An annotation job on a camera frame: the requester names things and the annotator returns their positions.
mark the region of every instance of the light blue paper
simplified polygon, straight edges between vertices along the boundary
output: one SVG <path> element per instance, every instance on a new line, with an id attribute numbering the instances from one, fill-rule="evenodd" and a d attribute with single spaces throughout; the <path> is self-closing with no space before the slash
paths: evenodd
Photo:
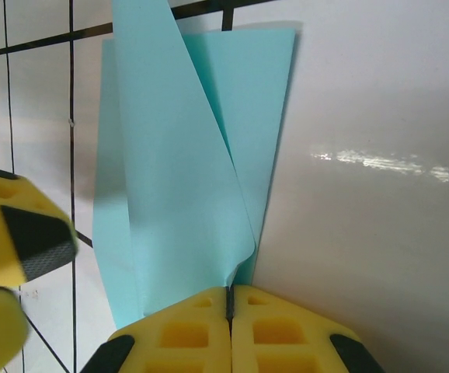
<path id="1" fill-rule="evenodd" d="M 237 30 L 185 37 L 226 139 L 259 243 L 284 108 L 294 29 Z M 250 284 L 257 250 L 235 282 Z"/>
<path id="2" fill-rule="evenodd" d="M 120 122 L 119 108 L 112 108 L 116 101 L 104 99 L 117 94 L 110 81 L 113 60 L 106 62 L 104 55 L 103 66 L 97 188 L 109 180 L 109 162 L 116 159 L 119 165 L 124 153 L 127 197 L 109 213 L 103 200 L 97 208 L 96 194 L 94 246 L 117 327 L 205 288 L 229 284 L 247 258 L 238 280 L 250 282 L 294 39 L 293 30 L 208 33 L 185 37 L 187 52 L 165 2 L 145 3 L 150 16 L 164 14 L 149 21 L 132 14 L 133 4 L 114 5 L 124 148 L 108 132 L 115 127 L 110 123 Z M 169 31 L 162 29 L 165 24 Z M 105 43 L 104 53 L 112 53 L 112 42 Z M 116 144 L 103 145 L 110 141 Z M 100 158 L 102 149 L 116 146 L 117 153 L 106 152 L 113 159 Z M 113 253 L 112 241 L 103 237 L 116 216 L 125 224 L 116 236 L 124 239 Z M 127 273 L 120 274 L 113 256 L 123 266 L 131 260 L 133 269 L 124 266 Z M 113 290 L 118 287 L 134 299 L 121 299 Z"/>
<path id="3" fill-rule="evenodd" d="M 131 252 L 118 98 L 114 44 L 113 40 L 105 40 L 93 205 L 93 243 L 114 322 L 120 327 L 139 319 L 140 315 Z"/>
<path id="4" fill-rule="evenodd" d="M 113 2 L 139 313 L 230 284 L 254 238 L 235 169 L 167 2 Z"/>

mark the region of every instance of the wire grid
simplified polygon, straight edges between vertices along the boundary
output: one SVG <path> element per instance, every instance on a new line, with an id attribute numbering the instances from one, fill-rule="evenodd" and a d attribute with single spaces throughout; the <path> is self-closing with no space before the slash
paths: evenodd
<path id="1" fill-rule="evenodd" d="M 90 37 L 97 37 L 101 35 L 111 34 L 113 32 L 112 23 L 104 23 L 97 26 L 88 27 L 85 29 L 74 30 L 74 0 L 69 0 L 69 31 L 52 37 L 46 37 L 39 40 L 31 40 L 25 43 L 9 46 L 8 30 L 7 30 L 7 2 L 3 1 L 3 25 L 5 35 L 5 47 L 0 48 L 0 55 L 5 55 L 6 70 L 7 70 L 7 98 L 9 103 L 9 132 L 10 132 L 10 155 L 12 172 L 15 173 L 14 163 L 14 143 L 12 130 L 12 101 L 11 101 L 11 81 L 10 81 L 10 67 L 9 55 L 19 51 L 27 51 L 46 47 L 55 44 L 69 43 L 69 162 L 70 162 L 70 194 L 71 194 L 71 221 L 75 224 L 75 41 L 86 39 Z M 172 13 L 175 19 L 185 19 L 194 16 L 202 16 L 213 12 L 222 12 L 221 30 L 231 30 L 233 27 L 234 10 L 239 7 L 256 5 L 272 0 L 204 0 L 200 2 L 193 2 L 186 5 L 180 5 L 172 8 Z M 78 238 L 87 246 L 93 247 L 92 240 L 83 233 L 76 231 Z M 76 262 L 73 260 L 71 266 L 71 282 L 72 282 L 72 348 L 73 348 L 73 372 L 78 371 L 78 341 L 77 341 L 77 317 L 76 317 Z M 21 287 L 19 287 L 19 301 L 22 301 Z M 38 337 L 43 341 L 46 348 L 51 352 L 57 363 L 64 369 L 65 372 L 71 373 L 64 362 L 60 359 L 56 351 L 45 339 L 44 335 L 39 331 L 33 320 L 26 315 L 27 320 Z M 21 350 L 21 359 L 23 366 L 23 373 L 26 371 L 24 348 Z"/>

